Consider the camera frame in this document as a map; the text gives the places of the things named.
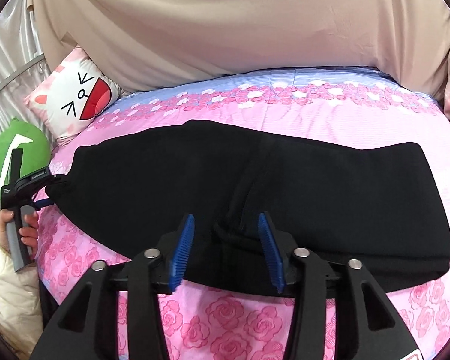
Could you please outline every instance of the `metal bolt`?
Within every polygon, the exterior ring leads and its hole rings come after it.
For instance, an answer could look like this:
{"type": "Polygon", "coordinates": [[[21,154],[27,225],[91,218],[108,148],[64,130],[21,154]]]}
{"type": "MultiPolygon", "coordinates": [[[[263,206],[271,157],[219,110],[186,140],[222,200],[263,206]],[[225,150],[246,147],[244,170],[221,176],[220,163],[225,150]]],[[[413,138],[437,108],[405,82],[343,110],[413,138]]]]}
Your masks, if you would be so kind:
{"type": "Polygon", "coordinates": [[[363,264],[359,259],[351,259],[348,262],[348,266],[352,269],[362,269],[363,268],[363,264]]]}
{"type": "Polygon", "coordinates": [[[107,264],[105,263],[105,261],[103,261],[102,259],[99,259],[91,265],[91,268],[94,271],[103,271],[106,266],[107,266],[107,264]]]}
{"type": "Polygon", "coordinates": [[[145,257],[147,259],[156,259],[160,256],[160,251],[158,249],[152,248],[145,250],[145,257]]]}
{"type": "Polygon", "coordinates": [[[293,252],[297,257],[305,258],[310,256],[310,251],[308,249],[305,249],[304,247],[297,247],[293,252]]]}

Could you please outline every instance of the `pink bedsheet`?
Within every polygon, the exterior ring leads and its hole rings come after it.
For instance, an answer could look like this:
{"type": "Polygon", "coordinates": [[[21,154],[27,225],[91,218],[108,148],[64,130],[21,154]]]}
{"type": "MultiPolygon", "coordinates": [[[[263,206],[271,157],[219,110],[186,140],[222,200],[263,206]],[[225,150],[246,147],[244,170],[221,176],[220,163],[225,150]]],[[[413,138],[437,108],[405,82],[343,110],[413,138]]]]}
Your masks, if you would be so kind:
{"type": "MultiPolygon", "coordinates": [[[[417,142],[430,163],[450,223],[450,123],[445,116],[430,101],[406,91],[401,93],[404,101],[397,103],[397,97],[392,97],[383,84],[368,93],[354,91],[353,96],[347,95],[350,85],[324,82],[308,89],[282,88],[288,94],[274,101],[263,95],[266,88],[242,85],[235,91],[205,93],[218,99],[212,106],[187,106],[187,94],[181,93],[165,106],[136,104],[118,109],[97,118],[84,133],[61,148],[51,169],[53,173],[66,173],[79,146],[190,119],[214,120],[360,149],[417,142]],[[303,93],[310,90],[318,96],[305,98],[303,93]],[[373,96],[380,100],[371,101],[373,96]]],[[[109,215],[111,226],[120,220],[119,212],[109,215]]],[[[97,259],[109,264],[126,261],[81,232],[57,207],[40,212],[40,274],[59,303],[97,259]]],[[[424,358],[432,359],[450,337],[450,271],[435,282],[391,293],[389,297],[424,358]]],[[[160,298],[172,360],[279,360],[283,356],[292,299],[232,294],[190,282],[184,282],[174,295],[160,298]]],[[[126,296],[121,294],[118,342],[124,359],[128,358],[126,309],[126,296]]],[[[334,358],[334,347],[335,305],[329,301],[326,360],[334,358]]]]}

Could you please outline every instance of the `bed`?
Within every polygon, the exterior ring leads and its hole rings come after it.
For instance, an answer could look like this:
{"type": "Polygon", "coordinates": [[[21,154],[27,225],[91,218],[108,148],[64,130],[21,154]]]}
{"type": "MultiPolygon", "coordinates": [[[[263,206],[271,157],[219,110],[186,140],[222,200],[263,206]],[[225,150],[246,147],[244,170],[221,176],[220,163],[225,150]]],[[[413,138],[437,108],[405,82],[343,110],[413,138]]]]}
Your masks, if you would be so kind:
{"type": "MultiPolygon", "coordinates": [[[[359,149],[417,142],[430,164],[450,224],[450,123],[430,96],[410,92],[372,68],[261,70],[134,93],[115,102],[61,147],[50,169],[67,173],[77,147],[191,119],[359,149]]],[[[37,196],[45,197],[43,191],[37,196]]],[[[118,212],[110,213],[111,226],[118,220],[118,212]]],[[[75,227],[56,206],[41,210],[39,234],[40,276],[59,304],[97,259],[109,264],[127,261],[75,227]]],[[[435,358],[450,338],[450,270],[439,280],[390,293],[389,298],[424,358],[435,358]]],[[[184,282],[174,295],[160,296],[170,358],[281,359],[293,305],[289,298],[229,293],[184,282]]],[[[126,360],[125,293],[120,294],[118,306],[119,355],[126,360]]],[[[329,300],[325,360],[334,358],[335,320],[335,303],[329,300]]]]}

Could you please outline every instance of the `white pillow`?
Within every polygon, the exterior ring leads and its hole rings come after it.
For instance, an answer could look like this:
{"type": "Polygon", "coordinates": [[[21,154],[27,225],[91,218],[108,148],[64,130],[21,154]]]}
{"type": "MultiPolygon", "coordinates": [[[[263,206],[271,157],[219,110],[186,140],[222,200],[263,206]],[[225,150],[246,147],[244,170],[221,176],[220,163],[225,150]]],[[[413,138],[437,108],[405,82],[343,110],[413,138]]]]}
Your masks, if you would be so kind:
{"type": "Polygon", "coordinates": [[[104,76],[81,47],[24,99],[59,145],[70,142],[120,95],[120,87],[104,76]]]}

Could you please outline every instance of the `pillow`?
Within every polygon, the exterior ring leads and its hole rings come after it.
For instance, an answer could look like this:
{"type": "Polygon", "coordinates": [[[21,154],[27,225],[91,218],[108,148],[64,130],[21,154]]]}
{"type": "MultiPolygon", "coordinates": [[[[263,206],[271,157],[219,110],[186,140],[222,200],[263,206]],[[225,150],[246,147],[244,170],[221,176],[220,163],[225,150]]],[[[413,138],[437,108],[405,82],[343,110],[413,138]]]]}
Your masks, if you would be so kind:
{"type": "Polygon", "coordinates": [[[0,134],[0,189],[8,184],[12,150],[23,149],[20,176],[48,165],[52,155],[45,134],[34,125],[13,119],[10,127],[0,134]]]}
{"type": "Polygon", "coordinates": [[[24,102],[64,145],[118,97],[118,85],[76,47],[24,102]]]}

